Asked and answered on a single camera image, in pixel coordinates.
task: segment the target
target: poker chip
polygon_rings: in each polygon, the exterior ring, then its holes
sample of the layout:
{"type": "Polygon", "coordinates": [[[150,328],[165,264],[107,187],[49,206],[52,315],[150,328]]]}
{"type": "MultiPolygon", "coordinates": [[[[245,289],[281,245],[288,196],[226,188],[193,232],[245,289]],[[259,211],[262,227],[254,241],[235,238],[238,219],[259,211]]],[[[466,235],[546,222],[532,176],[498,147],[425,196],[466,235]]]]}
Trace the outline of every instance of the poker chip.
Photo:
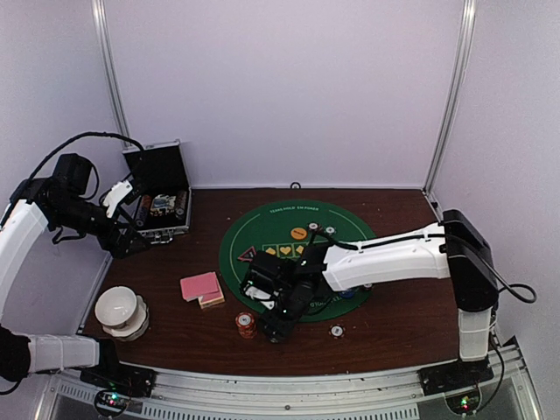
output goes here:
{"type": "Polygon", "coordinates": [[[305,229],[303,229],[302,227],[294,227],[291,230],[290,235],[296,241],[302,241],[303,239],[305,239],[307,237],[307,231],[305,229]]]}
{"type": "Polygon", "coordinates": [[[237,331],[244,339],[252,339],[256,336],[255,317],[248,312],[241,312],[235,317],[237,331]]]}
{"type": "Polygon", "coordinates": [[[186,199],[187,199],[186,191],[179,191],[177,193],[177,197],[175,198],[175,215],[177,216],[178,219],[180,219],[181,216],[185,214],[186,199]]]}
{"type": "Polygon", "coordinates": [[[356,289],[348,289],[344,291],[339,291],[339,296],[343,299],[351,299],[356,294],[356,289]]]}
{"type": "Polygon", "coordinates": [[[331,329],[329,330],[329,335],[333,337],[335,340],[341,339],[344,337],[346,329],[341,324],[331,325],[331,329]]]}
{"type": "Polygon", "coordinates": [[[152,216],[165,216],[175,211],[174,195],[159,194],[151,202],[150,214],[152,216]]]}

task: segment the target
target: green poker mat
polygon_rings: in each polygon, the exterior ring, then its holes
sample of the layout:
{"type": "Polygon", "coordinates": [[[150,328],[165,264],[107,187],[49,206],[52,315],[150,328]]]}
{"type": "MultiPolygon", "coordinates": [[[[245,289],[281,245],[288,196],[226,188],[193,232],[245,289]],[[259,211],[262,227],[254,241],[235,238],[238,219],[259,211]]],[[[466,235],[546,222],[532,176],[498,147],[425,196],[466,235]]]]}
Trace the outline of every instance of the green poker mat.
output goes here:
{"type": "MultiPolygon", "coordinates": [[[[244,297],[239,291],[239,285],[249,267],[247,259],[250,251],[263,250],[282,258],[297,259],[307,245],[310,235],[298,240],[292,237],[291,231],[295,228],[307,229],[313,222],[322,228],[334,228],[335,233],[332,236],[343,242],[363,241],[375,237],[366,222],[333,204],[294,199],[260,206],[236,220],[221,242],[220,272],[227,287],[246,306],[263,313],[265,308],[262,304],[244,297]]],[[[315,242],[323,240],[318,237],[315,242]]],[[[305,315],[301,320],[316,322],[337,318],[363,304],[370,293],[371,291],[357,290],[350,298],[337,295],[323,310],[321,308],[325,303],[312,302],[310,312],[317,314],[305,315]]]]}

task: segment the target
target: wire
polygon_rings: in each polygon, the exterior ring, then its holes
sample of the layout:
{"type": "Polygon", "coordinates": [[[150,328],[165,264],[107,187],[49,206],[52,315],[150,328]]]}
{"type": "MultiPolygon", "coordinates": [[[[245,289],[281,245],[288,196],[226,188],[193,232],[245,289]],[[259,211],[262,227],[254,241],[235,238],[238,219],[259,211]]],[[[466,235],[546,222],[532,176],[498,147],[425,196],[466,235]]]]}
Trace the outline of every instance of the wire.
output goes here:
{"type": "Polygon", "coordinates": [[[52,150],[48,155],[46,155],[43,158],[43,160],[37,165],[37,167],[33,170],[31,175],[29,176],[29,178],[26,179],[22,183],[21,187],[17,189],[16,193],[14,194],[15,197],[13,197],[13,199],[10,201],[10,206],[6,210],[6,213],[4,213],[2,220],[0,220],[0,229],[2,229],[4,227],[4,225],[6,224],[6,221],[8,221],[8,219],[10,218],[11,212],[13,212],[14,208],[16,207],[16,204],[21,200],[22,193],[29,187],[29,185],[31,184],[33,179],[37,176],[39,171],[43,168],[43,166],[45,166],[45,164],[49,160],[51,160],[51,158],[54,155],[56,155],[59,151],[61,151],[65,147],[67,147],[69,144],[72,144],[72,143],[80,140],[83,137],[109,137],[109,138],[116,138],[118,140],[122,140],[124,142],[134,144],[140,150],[140,158],[138,159],[138,164],[137,165],[139,165],[140,162],[142,161],[142,154],[144,153],[144,147],[139,142],[137,142],[136,140],[133,140],[133,139],[128,138],[126,136],[122,136],[118,133],[86,131],[86,132],[81,133],[77,136],[71,137],[68,140],[66,140],[63,144],[61,144],[60,146],[58,146],[54,150],[52,150]]]}
{"type": "Polygon", "coordinates": [[[467,248],[469,248],[478,258],[479,260],[486,266],[487,269],[490,270],[490,272],[493,274],[493,276],[496,278],[496,280],[498,280],[503,287],[503,290],[508,291],[509,293],[511,293],[512,296],[514,296],[514,298],[517,298],[518,300],[522,301],[525,304],[533,304],[534,302],[536,302],[536,291],[535,289],[533,289],[531,286],[529,286],[528,284],[524,284],[524,283],[515,283],[515,284],[509,284],[501,275],[498,271],[496,271],[496,269],[486,260],[482,257],[482,255],[480,255],[480,252],[468,241],[465,241],[463,238],[459,238],[458,236],[455,236],[454,234],[448,234],[446,236],[447,238],[451,239],[452,241],[458,242],[461,245],[465,245],[467,248]],[[531,295],[533,295],[532,297],[524,297],[523,295],[519,294],[518,292],[515,291],[515,289],[524,289],[526,291],[528,291],[529,293],[531,293],[531,295]]]}
{"type": "Polygon", "coordinates": [[[405,242],[405,241],[411,241],[413,239],[424,239],[424,238],[445,238],[445,234],[410,234],[408,236],[401,236],[399,238],[394,238],[394,239],[388,239],[386,241],[380,241],[380,242],[374,242],[374,243],[370,243],[368,245],[364,245],[363,247],[358,247],[357,245],[354,245],[352,243],[346,243],[346,242],[341,242],[341,241],[337,241],[336,239],[334,239],[332,236],[330,236],[329,234],[325,233],[325,232],[321,232],[321,231],[314,231],[313,232],[316,236],[321,236],[323,238],[326,238],[327,241],[331,244],[331,245],[335,245],[339,248],[342,249],[348,249],[351,251],[359,251],[360,249],[371,249],[371,248],[377,248],[377,247],[382,247],[384,245],[390,245],[391,243],[398,243],[398,242],[405,242]]]}
{"type": "Polygon", "coordinates": [[[8,389],[7,391],[0,391],[0,396],[8,396],[12,392],[14,392],[16,389],[18,389],[20,383],[21,383],[21,379],[19,381],[17,381],[14,384],[14,386],[11,387],[10,389],[8,389]]]}
{"type": "Polygon", "coordinates": [[[97,166],[95,166],[94,164],[91,165],[94,167],[94,174],[96,179],[95,189],[89,197],[84,198],[85,201],[91,200],[93,197],[95,197],[95,195],[99,191],[99,172],[97,171],[97,166]]]}
{"type": "Polygon", "coordinates": [[[501,355],[500,350],[498,350],[498,347],[494,344],[494,341],[492,339],[490,339],[490,346],[492,346],[493,350],[496,352],[496,354],[500,358],[500,363],[501,363],[500,379],[498,380],[498,384],[496,385],[496,388],[494,389],[494,391],[490,395],[490,397],[486,400],[486,402],[484,404],[482,404],[481,406],[479,406],[476,410],[474,410],[472,412],[472,416],[476,416],[483,409],[485,409],[488,406],[489,403],[492,402],[492,400],[496,397],[496,395],[498,394],[498,391],[500,390],[501,383],[504,381],[504,375],[506,373],[506,362],[504,361],[504,358],[501,355]]]}
{"type": "Polygon", "coordinates": [[[362,249],[371,249],[371,248],[376,248],[376,247],[382,247],[384,245],[389,245],[391,243],[397,243],[397,242],[404,242],[404,241],[410,241],[412,239],[423,239],[423,238],[445,238],[445,234],[411,234],[409,236],[402,236],[400,238],[395,238],[395,239],[388,239],[386,241],[383,242],[374,242],[374,243],[370,243],[369,245],[366,245],[364,247],[361,247],[362,249]]]}

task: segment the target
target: white cup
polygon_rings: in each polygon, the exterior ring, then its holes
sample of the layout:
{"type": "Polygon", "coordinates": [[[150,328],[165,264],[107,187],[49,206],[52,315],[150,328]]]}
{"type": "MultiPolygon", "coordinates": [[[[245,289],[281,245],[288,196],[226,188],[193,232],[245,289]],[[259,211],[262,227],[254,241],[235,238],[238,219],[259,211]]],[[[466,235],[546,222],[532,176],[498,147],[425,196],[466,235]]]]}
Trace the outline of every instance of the white cup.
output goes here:
{"type": "Polygon", "coordinates": [[[102,325],[118,330],[136,315],[137,308],[136,293],[128,287],[116,286],[97,299],[95,317],[102,325]]]}

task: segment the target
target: brown tabletop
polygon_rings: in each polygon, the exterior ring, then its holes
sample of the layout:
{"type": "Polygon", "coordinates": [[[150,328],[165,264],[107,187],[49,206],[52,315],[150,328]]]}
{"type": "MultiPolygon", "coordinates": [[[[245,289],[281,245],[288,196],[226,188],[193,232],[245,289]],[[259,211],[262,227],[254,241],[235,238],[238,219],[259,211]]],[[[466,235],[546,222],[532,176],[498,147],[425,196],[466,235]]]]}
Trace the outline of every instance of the brown tabletop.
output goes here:
{"type": "MultiPolygon", "coordinates": [[[[377,236],[407,232],[435,218],[411,190],[197,190],[191,233],[169,245],[113,261],[101,292],[126,285],[150,307],[150,328],[133,342],[117,342],[122,361],[155,368],[225,375],[328,375],[418,366],[457,358],[457,309],[449,279],[405,280],[375,286],[358,309],[296,327],[282,344],[262,334],[243,339],[235,316],[248,308],[220,280],[226,303],[202,311],[181,297],[179,279],[219,272],[221,238],[249,210],[277,200],[321,200],[361,217],[377,236]],[[344,325],[343,339],[329,336],[344,325]]],[[[103,337],[90,314],[84,333],[103,337]]]]}

